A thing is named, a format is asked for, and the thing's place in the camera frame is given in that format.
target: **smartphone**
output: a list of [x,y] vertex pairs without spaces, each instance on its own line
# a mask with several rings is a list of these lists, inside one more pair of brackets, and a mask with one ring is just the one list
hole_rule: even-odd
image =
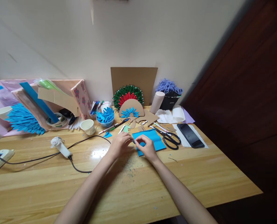
[[177,124],[178,128],[189,142],[192,148],[203,148],[205,145],[201,142],[194,131],[189,127],[188,124]]

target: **tape roll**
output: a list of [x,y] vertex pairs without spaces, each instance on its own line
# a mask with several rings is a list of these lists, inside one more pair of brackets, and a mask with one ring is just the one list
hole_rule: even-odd
[[46,124],[54,128],[60,128],[67,124],[67,121],[68,121],[67,118],[65,118],[61,113],[54,113],[54,114],[58,117],[59,121],[53,124],[51,119],[47,118]]

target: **white wall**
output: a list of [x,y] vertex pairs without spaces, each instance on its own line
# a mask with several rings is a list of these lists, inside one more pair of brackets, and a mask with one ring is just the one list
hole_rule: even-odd
[[0,0],[0,79],[83,78],[111,100],[110,67],[158,67],[154,89],[185,94],[247,0],[97,0],[94,25],[89,1]]

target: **power cord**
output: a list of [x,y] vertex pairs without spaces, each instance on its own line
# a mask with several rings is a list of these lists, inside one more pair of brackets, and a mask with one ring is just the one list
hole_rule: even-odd
[[[86,140],[88,140],[88,139],[90,139],[90,138],[92,138],[92,137],[101,137],[101,138],[105,139],[106,141],[108,141],[108,142],[111,144],[111,142],[110,142],[108,139],[106,139],[106,138],[104,138],[104,137],[102,137],[102,136],[99,136],[99,135],[94,135],[94,136],[88,137],[88,138],[86,138],[86,139],[84,139],[84,140],[81,140],[81,141],[79,141],[79,142],[74,143],[73,145],[71,145],[70,147],[68,147],[68,149],[70,149],[70,148],[72,148],[73,146],[75,146],[75,145],[77,145],[77,144],[79,144],[79,143],[81,143],[81,142],[84,142],[84,141],[86,141]],[[45,158],[48,158],[48,157],[51,157],[51,156],[56,156],[56,155],[58,155],[58,154],[60,154],[60,152],[54,153],[54,154],[52,154],[52,155],[44,156],[44,157],[41,157],[41,158],[38,158],[38,159],[33,159],[33,160],[28,160],[28,161],[18,162],[18,163],[10,163],[10,162],[8,162],[8,161],[2,159],[2,158],[0,158],[0,160],[3,161],[4,163],[11,164],[11,165],[15,165],[15,164],[22,164],[22,163],[28,163],[28,162],[33,162],[33,161],[45,159]],[[77,169],[77,168],[74,166],[74,164],[73,164],[72,157],[69,156],[68,158],[69,158],[69,160],[71,161],[72,166],[74,167],[74,169],[75,169],[76,171],[78,171],[78,172],[80,172],[80,173],[91,173],[91,172],[92,172],[92,171],[81,171],[81,170]]]

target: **human hand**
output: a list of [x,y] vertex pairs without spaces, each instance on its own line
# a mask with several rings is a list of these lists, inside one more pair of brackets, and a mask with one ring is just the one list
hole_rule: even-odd
[[121,132],[113,139],[106,154],[116,160],[125,152],[125,149],[131,142],[133,142],[133,137],[129,133]]
[[145,135],[140,135],[134,140],[136,147],[142,151],[144,156],[152,163],[159,159],[158,155],[156,154],[154,143],[151,139],[149,139]]

